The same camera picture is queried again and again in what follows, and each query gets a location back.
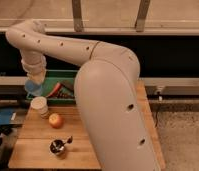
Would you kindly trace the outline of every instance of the floor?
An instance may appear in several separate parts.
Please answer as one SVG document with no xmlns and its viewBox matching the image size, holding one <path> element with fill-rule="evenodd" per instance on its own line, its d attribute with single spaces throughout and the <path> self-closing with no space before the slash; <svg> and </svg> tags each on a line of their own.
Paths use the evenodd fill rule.
<svg viewBox="0 0 199 171">
<path fill-rule="evenodd" d="M 166 161 L 165 171 L 199 171 L 199 99 L 149 100 Z M 4 137 L 0 161 L 7 163 L 19 133 Z"/>
</svg>

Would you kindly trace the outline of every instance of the cable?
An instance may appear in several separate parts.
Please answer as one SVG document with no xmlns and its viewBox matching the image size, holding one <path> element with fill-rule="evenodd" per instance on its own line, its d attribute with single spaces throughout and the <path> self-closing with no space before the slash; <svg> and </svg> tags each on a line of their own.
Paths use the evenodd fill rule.
<svg viewBox="0 0 199 171">
<path fill-rule="evenodd" d="M 158 125 L 158 122 L 159 122 L 159 119 L 158 119 L 158 114 L 159 114 L 159 112 L 160 112 L 160 108 L 161 108 L 161 103 L 159 103 L 159 105 L 158 105 L 158 108 L 156 109 L 156 112 L 155 112 L 155 127 L 157 127 L 157 125 Z"/>
</svg>

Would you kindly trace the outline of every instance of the blue object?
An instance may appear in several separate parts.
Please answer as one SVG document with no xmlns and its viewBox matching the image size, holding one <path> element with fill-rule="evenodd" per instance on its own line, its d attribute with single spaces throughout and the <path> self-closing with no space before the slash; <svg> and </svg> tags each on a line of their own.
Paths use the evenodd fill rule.
<svg viewBox="0 0 199 171">
<path fill-rule="evenodd" d="M 14 109 L 0 109 L 0 125 L 10 124 Z"/>
<path fill-rule="evenodd" d="M 42 95 L 42 84 L 36 84 L 31 80 L 27 80 L 25 83 L 25 90 L 33 95 L 33 96 L 41 96 Z"/>
</svg>

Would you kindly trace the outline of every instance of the blue cup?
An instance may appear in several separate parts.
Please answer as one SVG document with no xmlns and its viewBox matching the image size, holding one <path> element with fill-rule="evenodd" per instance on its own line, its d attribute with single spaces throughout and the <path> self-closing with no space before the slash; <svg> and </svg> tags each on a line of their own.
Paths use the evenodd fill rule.
<svg viewBox="0 0 199 171">
<path fill-rule="evenodd" d="M 27 93 L 33 96 L 41 96 L 43 92 L 42 84 L 36 84 L 31 80 L 27 80 L 24 86 Z"/>
</svg>

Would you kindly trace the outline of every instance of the dark background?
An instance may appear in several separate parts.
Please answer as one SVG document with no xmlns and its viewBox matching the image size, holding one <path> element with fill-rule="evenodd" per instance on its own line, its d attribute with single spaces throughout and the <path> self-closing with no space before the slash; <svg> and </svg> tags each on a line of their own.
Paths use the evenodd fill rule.
<svg viewBox="0 0 199 171">
<path fill-rule="evenodd" d="M 141 77 L 199 77 L 199 36 L 110 36 L 77 35 L 84 39 L 102 40 L 133 50 L 141 64 Z M 21 57 L 0 34 L 0 75 L 26 75 Z M 78 69 L 78 67 L 47 58 L 47 69 Z"/>
</svg>

